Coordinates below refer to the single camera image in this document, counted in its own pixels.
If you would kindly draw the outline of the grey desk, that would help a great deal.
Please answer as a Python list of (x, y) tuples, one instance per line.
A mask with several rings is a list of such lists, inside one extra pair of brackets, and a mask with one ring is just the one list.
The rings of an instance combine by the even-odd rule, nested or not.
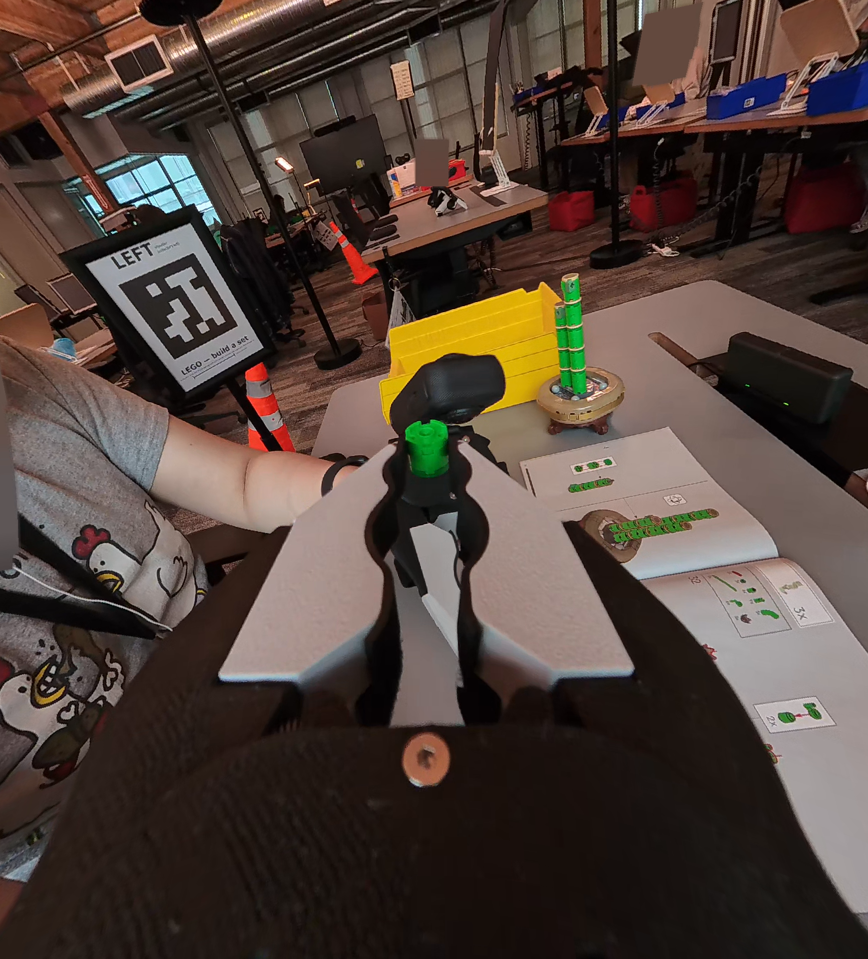
[(626, 397), (608, 438), (668, 427), (817, 583), (868, 652), (868, 509), (691, 373), (660, 345), (664, 334), (705, 358), (752, 332), (851, 367), (868, 387), (868, 346), (719, 282), (689, 283), (585, 313), (596, 366)]

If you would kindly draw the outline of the long wooden table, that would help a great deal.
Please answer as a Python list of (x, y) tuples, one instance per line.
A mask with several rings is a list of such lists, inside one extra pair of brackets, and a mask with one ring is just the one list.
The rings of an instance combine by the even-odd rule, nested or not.
[(790, 158), (787, 178), (779, 182), (787, 190), (797, 161), (808, 150), (850, 144), (868, 132), (868, 105), (815, 116), (775, 115), (776, 107), (770, 105), (720, 121), (709, 121), (699, 114), (690, 116), (688, 110), (687, 106), (670, 109), (661, 122), (648, 126), (625, 125), (619, 137), (632, 139), (637, 146), (648, 139), (670, 139), (677, 146), (698, 141), (704, 153), (712, 156), (707, 205), (697, 224), (714, 221), (715, 230), (704, 241), (681, 246), (694, 258), (722, 256), (733, 247), (783, 230), (780, 214), (765, 220), (756, 217), (761, 170), (767, 156)]

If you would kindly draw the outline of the black pole stand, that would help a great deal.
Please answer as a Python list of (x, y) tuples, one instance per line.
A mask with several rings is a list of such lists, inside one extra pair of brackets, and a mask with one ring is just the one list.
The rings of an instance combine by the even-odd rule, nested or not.
[(608, 1), (608, 160), (610, 187), (610, 235), (609, 242), (594, 248), (589, 255), (593, 270), (613, 270), (632, 265), (644, 255), (644, 244), (635, 239), (621, 237), (621, 194), (618, 103), (618, 23), (617, 2)]
[(287, 255), (308, 294), (308, 299), (310, 300), (313, 311), (328, 341), (327, 347), (315, 352), (315, 365), (320, 370), (336, 370), (360, 358), (362, 354), (361, 344), (353, 338), (338, 339), (335, 337), (329, 319), (311, 284), (308, 271), (302, 264), (296, 246), (291, 238), (283, 202), (279, 196), (272, 191), (267, 174), (264, 172), (250, 142), (246, 127), (237, 115), (236, 108), (228, 94), (224, 79), (219, 72), (214, 56), (204, 38), (199, 24), (199, 17), (216, 11), (219, 5), (220, 2), (213, 1), (140, 1), (139, 11), (143, 19), (155, 26), (186, 26), (188, 28), (201, 56), (201, 60), (211, 78), (217, 97), (235, 130), (237, 139), (245, 153), (252, 172), (258, 180), (261, 193), (268, 203), (269, 211), (276, 220)]

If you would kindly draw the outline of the bamboo brick model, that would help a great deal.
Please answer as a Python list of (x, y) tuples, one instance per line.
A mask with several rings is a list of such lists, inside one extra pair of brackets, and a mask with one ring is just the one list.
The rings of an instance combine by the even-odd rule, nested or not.
[(588, 430), (602, 437), (625, 399), (625, 386), (617, 374), (587, 363), (579, 274), (564, 274), (560, 287), (555, 305), (559, 373), (542, 384), (536, 403), (549, 416), (549, 434)]

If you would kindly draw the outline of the black framed marker sign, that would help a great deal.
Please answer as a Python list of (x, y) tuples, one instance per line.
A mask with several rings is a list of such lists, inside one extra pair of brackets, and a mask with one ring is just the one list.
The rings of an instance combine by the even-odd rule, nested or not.
[(66, 250), (61, 259), (173, 398), (200, 396), (273, 354), (194, 207)]

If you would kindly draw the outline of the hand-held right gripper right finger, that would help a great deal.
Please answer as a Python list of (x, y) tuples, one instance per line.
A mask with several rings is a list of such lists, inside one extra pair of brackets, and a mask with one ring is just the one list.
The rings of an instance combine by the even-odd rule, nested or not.
[(633, 665), (561, 521), (464, 441), (452, 449), (464, 684), (551, 689)]

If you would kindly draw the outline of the white air vent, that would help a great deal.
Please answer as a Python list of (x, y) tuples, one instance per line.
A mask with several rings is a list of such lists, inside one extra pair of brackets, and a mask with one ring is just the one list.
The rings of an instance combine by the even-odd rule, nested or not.
[(106, 54), (105, 62), (124, 93), (147, 89), (175, 72), (154, 34)]

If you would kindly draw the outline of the green bamboo stalk brick piece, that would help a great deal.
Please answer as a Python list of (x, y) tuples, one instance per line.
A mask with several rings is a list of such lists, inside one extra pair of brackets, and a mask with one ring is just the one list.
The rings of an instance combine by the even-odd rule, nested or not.
[(404, 432), (411, 472), (420, 479), (435, 479), (449, 469), (448, 426), (438, 419), (415, 421)]

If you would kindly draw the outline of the person's left forearm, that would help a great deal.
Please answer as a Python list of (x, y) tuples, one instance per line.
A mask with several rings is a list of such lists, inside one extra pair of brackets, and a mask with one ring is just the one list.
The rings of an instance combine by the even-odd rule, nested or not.
[(291, 452), (261, 452), (171, 418), (151, 494), (213, 521), (270, 533), (322, 495), (332, 467)]

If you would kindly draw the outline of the blue bin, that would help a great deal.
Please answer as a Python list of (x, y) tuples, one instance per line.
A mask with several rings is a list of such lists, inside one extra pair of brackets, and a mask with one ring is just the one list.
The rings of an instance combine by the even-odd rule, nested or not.
[(806, 115), (822, 116), (868, 106), (868, 60), (810, 85)]
[(705, 118), (722, 121), (778, 102), (785, 94), (787, 74), (754, 78), (737, 86), (718, 88), (706, 98)]

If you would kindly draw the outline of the open instruction booklet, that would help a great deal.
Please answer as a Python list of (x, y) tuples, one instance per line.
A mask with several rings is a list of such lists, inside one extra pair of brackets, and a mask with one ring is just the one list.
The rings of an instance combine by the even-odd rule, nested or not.
[(828, 874), (868, 914), (868, 653), (818, 584), (668, 428), (520, 469), (707, 651)]

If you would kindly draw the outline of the orange traffic cone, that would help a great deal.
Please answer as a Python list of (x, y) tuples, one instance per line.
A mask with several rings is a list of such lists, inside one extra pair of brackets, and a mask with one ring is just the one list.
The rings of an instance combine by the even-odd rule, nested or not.
[(274, 393), (269, 371), (265, 363), (258, 363), (244, 373), (245, 393), (251, 409), (258, 414), (272, 437), (278, 441), (284, 451), (294, 453), (295, 446), (291, 439), (278, 400)]
[(360, 253), (348, 241), (341, 229), (332, 220), (329, 223), (329, 228), (336, 239), (338, 246), (341, 248), (342, 254), (351, 270), (353, 283), (356, 286), (364, 286), (369, 281), (372, 281), (380, 276), (378, 269), (365, 263)]

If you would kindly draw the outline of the black monitor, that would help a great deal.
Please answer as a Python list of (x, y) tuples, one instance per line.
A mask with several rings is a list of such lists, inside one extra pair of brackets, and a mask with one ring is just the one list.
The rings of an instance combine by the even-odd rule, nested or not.
[(353, 189), (376, 175), (384, 179), (390, 168), (388, 152), (374, 114), (308, 138), (300, 144), (308, 172), (318, 180), (323, 195)]

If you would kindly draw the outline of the yellow plastic bin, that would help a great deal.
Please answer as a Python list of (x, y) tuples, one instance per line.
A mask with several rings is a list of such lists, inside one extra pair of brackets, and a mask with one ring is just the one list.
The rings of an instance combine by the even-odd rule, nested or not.
[(390, 373), (380, 381), (384, 419), (391, 422), (393, 401), (422, 366), (455, 353), (494, 355), (500, 361), (507, 387), (488, 412), (535, 401), (542, 384), (560, 371), (559, 300), (540, 283), (534, 292), (515, 290), (393, 329)]

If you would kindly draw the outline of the grey printed t-shirt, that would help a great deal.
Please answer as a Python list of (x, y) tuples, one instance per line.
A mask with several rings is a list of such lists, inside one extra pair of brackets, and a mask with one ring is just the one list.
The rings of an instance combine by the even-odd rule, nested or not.
[(151, 495), (166, 410), (2, 338), (0, 370), (20, 518), (0, 570), (0, 878), (24, 881), (125, 687), (209, 582)]

